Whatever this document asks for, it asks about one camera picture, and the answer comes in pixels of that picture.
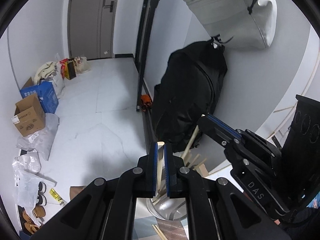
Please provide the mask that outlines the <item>clear plastic bag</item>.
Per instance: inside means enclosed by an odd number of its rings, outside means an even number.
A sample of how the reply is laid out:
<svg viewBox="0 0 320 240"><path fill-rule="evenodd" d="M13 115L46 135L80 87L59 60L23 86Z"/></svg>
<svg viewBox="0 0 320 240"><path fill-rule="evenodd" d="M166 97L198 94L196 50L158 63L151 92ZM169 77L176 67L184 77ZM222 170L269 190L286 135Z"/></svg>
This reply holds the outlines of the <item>clear plastic bag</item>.
<svg viewBox="0 0 320 240"><path fill-rule="evenodd" d="M53 204L54 199L49 194L49 190L54 188L56 183L44 178L40 174L41 163L37 151L27 152L14 158L12 163L15 176L15 187L13 197L17 206L24 208L27 215L33 222L41 226L44 222L43 218L36 218L33 215L33 209L37 203L37 197L42 194L47 199L47 204ZM39 193L39 182L44 182L47 186L45 193Z"/></svg>

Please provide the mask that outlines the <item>white canvas bag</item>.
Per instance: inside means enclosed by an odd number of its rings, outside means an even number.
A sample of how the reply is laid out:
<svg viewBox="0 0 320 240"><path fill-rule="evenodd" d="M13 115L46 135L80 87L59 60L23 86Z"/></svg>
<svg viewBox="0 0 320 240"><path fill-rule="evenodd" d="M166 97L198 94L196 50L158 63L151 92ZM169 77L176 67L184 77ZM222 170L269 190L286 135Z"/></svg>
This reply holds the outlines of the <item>white canvas bag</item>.
<svg viewBox="0 0 320 240"><path fill-rule="evenodd" d="M215 43L233 49L271 46L276 0L184 0Z"/></svg>

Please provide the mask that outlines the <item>orange object by doorframe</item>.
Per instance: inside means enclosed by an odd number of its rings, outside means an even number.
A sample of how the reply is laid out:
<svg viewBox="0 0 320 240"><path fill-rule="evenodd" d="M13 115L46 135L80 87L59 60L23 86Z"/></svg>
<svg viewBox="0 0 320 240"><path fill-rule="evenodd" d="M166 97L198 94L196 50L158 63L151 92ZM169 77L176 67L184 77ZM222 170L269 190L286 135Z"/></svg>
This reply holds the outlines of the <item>orange object by doorframe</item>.
<svg viewBox="0 0 320 240"><path fill-rule="evenodd" d="M143 94L140 96L140 109L146 112L148 109L152 108L152 99L148 94Z"/></svg>

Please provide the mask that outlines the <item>black backpack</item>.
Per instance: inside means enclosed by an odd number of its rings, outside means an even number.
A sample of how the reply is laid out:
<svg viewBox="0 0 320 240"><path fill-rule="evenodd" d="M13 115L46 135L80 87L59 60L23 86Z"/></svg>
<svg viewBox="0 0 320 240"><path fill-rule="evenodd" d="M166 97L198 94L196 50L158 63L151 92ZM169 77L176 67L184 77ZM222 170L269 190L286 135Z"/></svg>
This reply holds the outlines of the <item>black backpack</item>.
<svg viewBox="0 0 320 240"><path fill-rule="evenodd" d="M227 73L224 46L194 42L169 56L161 82L154 87L151 110L157 140L183 152L202 115L217 106Z"/></svg>

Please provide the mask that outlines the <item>black white sneaker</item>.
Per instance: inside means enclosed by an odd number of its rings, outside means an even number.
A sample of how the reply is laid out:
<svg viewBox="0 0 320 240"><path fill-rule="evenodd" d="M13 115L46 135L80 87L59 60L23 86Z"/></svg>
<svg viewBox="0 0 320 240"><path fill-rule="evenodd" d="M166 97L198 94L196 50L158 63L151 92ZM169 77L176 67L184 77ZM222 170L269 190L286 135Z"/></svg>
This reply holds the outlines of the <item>black white sneaker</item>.
<svg viewBox="0 0 320 240"><path fill-rule="evenodd" d="M44 195L39 194L37 197L37 203L38 206L46 206L47 205L47 199Z"/></svg>
<svg viewBox="0 0 320 240"><path fill-rule="evenodd" d="M38 192L39 193L45 193L47 189L47 186L44 182L39 182L39 188L38 188Z"/></svg>

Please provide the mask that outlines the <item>checkered brown blue mat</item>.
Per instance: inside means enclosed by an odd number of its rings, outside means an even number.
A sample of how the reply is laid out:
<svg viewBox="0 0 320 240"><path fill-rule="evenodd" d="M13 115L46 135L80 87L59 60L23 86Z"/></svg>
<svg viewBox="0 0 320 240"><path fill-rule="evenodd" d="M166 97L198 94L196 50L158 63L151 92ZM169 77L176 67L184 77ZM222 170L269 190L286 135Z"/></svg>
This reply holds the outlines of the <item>checkered brown blue mat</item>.
<svg viewBox="0 0 320 240"><path fill-rule="evenodd" d="M189 239L188 222L161 220L153 216L146 207L147 199L138 198L132 239L161 239L153 225L157 225L167 239Z"/></svg>

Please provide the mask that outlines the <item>grey door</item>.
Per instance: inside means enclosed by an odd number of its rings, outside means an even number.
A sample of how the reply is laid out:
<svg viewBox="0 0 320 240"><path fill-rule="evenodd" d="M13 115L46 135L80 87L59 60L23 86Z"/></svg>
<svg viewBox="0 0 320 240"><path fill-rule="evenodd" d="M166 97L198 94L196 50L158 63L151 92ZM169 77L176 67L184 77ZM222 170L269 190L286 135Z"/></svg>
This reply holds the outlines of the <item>grey door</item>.
<svg viewBox="0 0 320 240"><path fill-rule="evenodd" d="M71 57L113 57L117 0L69 0L68 47Z"/></svg>

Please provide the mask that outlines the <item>grey plastic mail bag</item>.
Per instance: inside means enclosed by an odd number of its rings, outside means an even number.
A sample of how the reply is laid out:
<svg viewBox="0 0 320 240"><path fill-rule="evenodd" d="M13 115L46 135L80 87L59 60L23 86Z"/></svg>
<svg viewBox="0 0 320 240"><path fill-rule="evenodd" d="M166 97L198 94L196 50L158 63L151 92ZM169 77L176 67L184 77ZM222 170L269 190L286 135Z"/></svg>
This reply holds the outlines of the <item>grey plastic mail bag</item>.
<svg viewBox="0 0 320 240"><path fill-rule="evenodd" d="M25 151L36 150L45 161L48 161L59 124L60 119L57 115L46 113L45 127L26 137L19 136L16 147Z"/></svg>

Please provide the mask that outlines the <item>brown cardboard box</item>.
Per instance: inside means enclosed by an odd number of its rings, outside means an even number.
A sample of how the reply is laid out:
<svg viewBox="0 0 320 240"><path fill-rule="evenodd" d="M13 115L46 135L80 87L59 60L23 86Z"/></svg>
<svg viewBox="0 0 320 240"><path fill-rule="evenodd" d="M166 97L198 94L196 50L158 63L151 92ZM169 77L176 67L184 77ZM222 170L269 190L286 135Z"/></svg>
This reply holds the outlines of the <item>brown cardboard box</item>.
<svg viewBox="0 0 320 240"><path fill-rule="evenodd" d="M46 126L46 115L37 94L31 94L15 104L12 123L23 137L31 135Z"/></svg>

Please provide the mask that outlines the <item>yellow wrapper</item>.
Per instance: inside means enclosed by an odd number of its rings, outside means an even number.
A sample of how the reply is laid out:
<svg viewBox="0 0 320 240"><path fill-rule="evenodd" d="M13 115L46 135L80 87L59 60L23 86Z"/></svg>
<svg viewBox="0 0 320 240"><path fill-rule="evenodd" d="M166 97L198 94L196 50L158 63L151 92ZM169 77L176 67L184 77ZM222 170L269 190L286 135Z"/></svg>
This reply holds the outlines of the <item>yellow wrapper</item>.
<svg viewBox="0 0 320 240"><path fill-rule="evenodd" d="M53 189L49 190L49 194L61 205L65 206L67 202Z"/></svg>

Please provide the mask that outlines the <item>tan boot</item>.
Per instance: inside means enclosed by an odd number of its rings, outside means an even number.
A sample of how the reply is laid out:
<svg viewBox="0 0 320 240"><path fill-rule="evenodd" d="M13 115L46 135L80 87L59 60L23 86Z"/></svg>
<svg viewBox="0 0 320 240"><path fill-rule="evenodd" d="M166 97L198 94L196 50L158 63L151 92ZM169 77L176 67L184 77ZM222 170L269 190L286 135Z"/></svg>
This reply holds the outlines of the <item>tan boot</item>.
<svg viewBox="0 0 320 240"><path fill-rule="evenodd" d="M33 209L33 215L36 217L36 218L43 218L46 216L46 211L44 209L43 206L41 205L37 205L35 206L35 208Z"/></svg>
<svg viewBox="0 0 320 240"><path fill-rule="evenodd" d="M22 217L25 220L24 226L26 230L29 231L32 235L40 229L40 227L36 225L33 220L27 215L25 210L22 212Z"/></svg>

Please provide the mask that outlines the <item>yellow black paper bag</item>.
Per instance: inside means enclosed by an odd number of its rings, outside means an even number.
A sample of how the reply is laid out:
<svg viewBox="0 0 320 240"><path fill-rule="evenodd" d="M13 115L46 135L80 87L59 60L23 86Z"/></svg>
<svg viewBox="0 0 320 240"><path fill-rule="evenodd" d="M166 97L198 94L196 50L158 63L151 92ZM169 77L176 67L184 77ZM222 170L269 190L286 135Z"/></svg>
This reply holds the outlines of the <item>yellow black paper bag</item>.
<svg viewBox="0 0 320 240"><path fill-rule="evenodd" d="M62 78L68 80L76 77L75 62L73 59L63 59L60 62Z"/></svg>

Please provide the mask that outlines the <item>cream tote bag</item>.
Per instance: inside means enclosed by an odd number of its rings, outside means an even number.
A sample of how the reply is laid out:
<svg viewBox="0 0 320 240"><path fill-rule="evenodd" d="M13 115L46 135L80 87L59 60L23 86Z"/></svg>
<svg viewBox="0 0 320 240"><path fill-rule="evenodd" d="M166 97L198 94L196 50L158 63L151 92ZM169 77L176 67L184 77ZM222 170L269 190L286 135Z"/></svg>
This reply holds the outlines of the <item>cream tote bag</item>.
<svg viewBox="0 0 320 240"><path fill-rule="evenodd" d="M34 84L39 85L42 81L48 81L57 71L56 62L49 61L43 64L34 76Z"/></svg>

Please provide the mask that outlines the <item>white utensil holder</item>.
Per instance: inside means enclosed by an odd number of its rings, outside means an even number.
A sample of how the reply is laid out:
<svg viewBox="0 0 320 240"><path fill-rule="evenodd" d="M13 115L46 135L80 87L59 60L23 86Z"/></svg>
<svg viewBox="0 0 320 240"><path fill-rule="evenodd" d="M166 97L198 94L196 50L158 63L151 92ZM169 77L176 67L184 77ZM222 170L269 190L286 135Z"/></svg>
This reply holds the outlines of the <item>white utensil holder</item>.
<svg viewBox="0 0 320 240"><path fill-rule="evenodd" d="M170 199L166 194L158 194L146 199L146 207L153 216L161 220L179 221L187 217L185 198Z"/></svg>

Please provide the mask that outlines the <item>blue cardboard box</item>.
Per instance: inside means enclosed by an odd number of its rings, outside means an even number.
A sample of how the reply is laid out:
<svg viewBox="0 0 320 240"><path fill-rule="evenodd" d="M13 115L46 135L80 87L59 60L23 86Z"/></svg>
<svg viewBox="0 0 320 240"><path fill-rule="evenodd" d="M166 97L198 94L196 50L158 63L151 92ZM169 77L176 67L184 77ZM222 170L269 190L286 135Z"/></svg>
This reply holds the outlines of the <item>blue cardboard box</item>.
<svg viewBox="0 0 320 240"><path fill-rule="evenodd" d="M20 90L20 94L22 98L30 96L31 94L37 94L45 113L55 114L59 105L53 84L48 81L43 81L40 85L35 85L30 77Z"/></svg>

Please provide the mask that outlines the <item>beige shopping bag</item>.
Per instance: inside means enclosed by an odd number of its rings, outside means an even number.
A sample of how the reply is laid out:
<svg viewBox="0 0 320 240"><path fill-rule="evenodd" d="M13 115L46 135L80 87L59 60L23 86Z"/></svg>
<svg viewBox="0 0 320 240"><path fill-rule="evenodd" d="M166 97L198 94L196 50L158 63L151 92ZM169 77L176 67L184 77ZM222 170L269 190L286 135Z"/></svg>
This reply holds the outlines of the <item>beige shopping bag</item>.
<svg viewBox="0 0 320 240"><path fill-rule="evenodd" d="M91 70L91 66L87 61L87 57L75 57L74 62L76 74L83 74Z"/></svg>

